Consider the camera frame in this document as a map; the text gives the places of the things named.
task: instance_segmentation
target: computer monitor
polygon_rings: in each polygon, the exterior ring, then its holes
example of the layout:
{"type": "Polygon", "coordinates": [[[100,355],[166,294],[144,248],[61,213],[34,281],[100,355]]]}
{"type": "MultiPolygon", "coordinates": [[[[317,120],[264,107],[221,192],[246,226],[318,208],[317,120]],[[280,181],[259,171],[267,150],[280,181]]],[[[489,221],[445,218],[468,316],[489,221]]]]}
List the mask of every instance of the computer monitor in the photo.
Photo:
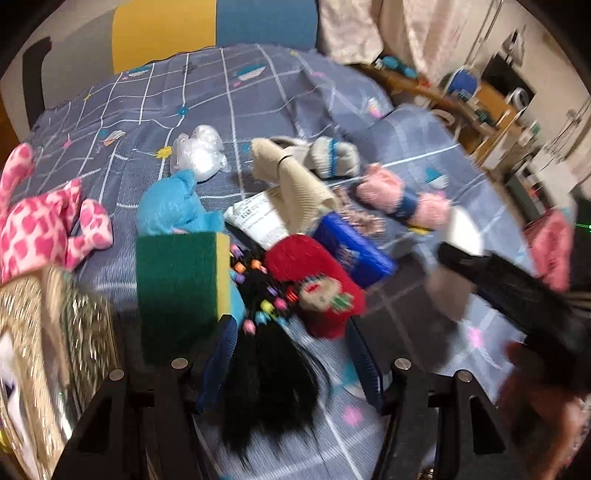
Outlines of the computer monitor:
{"type": "Polygon", "coordinates": [[[535,90],[498,53],[491,58],[481,79],[504,96],[521,87],[525,90],[529,103],[534,99],[535,90]]]}

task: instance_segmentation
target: paper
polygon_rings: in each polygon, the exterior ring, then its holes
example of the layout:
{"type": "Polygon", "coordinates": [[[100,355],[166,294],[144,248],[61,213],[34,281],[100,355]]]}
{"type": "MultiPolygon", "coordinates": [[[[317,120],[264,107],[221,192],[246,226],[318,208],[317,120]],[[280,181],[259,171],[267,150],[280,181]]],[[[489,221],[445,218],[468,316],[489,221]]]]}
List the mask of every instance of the paper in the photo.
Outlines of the paper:
{"type": "Polygon", "coordinates": [[[278,190],[258,193],[235,203],[224,213],[224,220],[239,228],[265,250],[289,236],[287,225],[277,205],[281,199],[278,190]]]}

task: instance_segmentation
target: curtain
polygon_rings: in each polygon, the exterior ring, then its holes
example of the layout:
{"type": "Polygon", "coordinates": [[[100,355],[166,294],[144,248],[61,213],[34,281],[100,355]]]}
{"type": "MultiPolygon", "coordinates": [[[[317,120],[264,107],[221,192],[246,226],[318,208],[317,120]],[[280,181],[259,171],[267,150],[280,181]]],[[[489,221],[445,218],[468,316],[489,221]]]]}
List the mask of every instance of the curtain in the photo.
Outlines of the curtain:
{"type": "Polygon", "coordinates": [[[468,16],[465,0],[373,0],[384,50],[438,85],[468,16]]]}
{"type": "Polygon", "coordinates": [[[338,63],[371,63],[384,47],[372,0],[320,0],[320,51],[338,63]]]}

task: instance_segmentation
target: blue stuffed toy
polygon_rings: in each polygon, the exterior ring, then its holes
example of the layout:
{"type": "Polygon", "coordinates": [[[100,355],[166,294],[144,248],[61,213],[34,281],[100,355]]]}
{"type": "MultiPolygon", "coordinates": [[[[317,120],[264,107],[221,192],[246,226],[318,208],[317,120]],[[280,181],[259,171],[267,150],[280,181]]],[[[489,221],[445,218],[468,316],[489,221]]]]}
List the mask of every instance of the blue stuffed toy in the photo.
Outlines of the blue stuffed toy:
{"type": "MultiPolygon", "coordinates": [[[[139,201],[136,218],[138,235],[223,232],[223,213],[219,210],[205,211],[195,192],[196,184],[193,170],[181,170],[151,185],[139,201]]],[[[231,279],[229,282],[232,316],[240,326],[246,309],[236,285],[231,279]]]]}

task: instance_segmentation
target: bed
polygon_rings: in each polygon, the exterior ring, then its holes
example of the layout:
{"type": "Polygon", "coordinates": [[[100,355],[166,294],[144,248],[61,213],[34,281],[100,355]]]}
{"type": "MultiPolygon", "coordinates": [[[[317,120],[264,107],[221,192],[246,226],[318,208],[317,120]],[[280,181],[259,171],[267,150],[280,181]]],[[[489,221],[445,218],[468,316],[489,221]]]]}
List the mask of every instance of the bed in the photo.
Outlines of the bed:
{"type": "MultiPolygon", "coordinates": [[[[353,141],[365,164],[387,165],[416,191],[433,191],[426,182],[428,169],[446,175],[446,196],[468,210],[485,248],[531,269],[524,240],[506,206],[428,111],[411,105],[394,109],[372,80],[316,53],[240,44],[178,54],[117,74],[42,114],[28,139],[35,149],[35,172],[12,199],[16,202],[80,177],[85,196],[105,205],[115,244],[94,252],[77,276],[112,301],[126,357],[136,368],[144,367],[135,312],[136,208],[144,190],[169,175],[166,147],[199,124],[220,132],[230,166],[229,173],[217,173],[198,185],[207,210],[225,209],[268,187],[250,174],[249,143],[254,137],[313,140],[328,135],[353,141]],[[255,70],[259,75],[244,75],[255,70]]],[[[336,179],[327,185],[353,186],[355,180],[336,179]]],[[[390,252],[413,235],[387,219],[386,232],[374,241],[390,252]]],[[[436,264],[438,241],[434,233],[416,242],[414,258],[425,270],[436,264]]],[[[380,312],[395,322],[413,362],[444,374],[469,369],[494,400],[510,369],[503,345],[520,339],[520,333],[478,298],[460,324],[425,317],[421,275],[401,264],[396,275],[368,293],[370,313],[380,312]]],[[[332,378],[334,399],[330,408],[320,411],[318,444],[289,437],[284,454],[277,457],[260,439],[250,452],[252,469],[244,470],[220,447],[216,428],[199,418],[197,432],[212,463],[220,475],[232,479],[370,478],[385,419],[343,389],[350,370],[344,343],[314,340],[298,321],[291,324],[290,333],[318,355],[332,378]]]]}

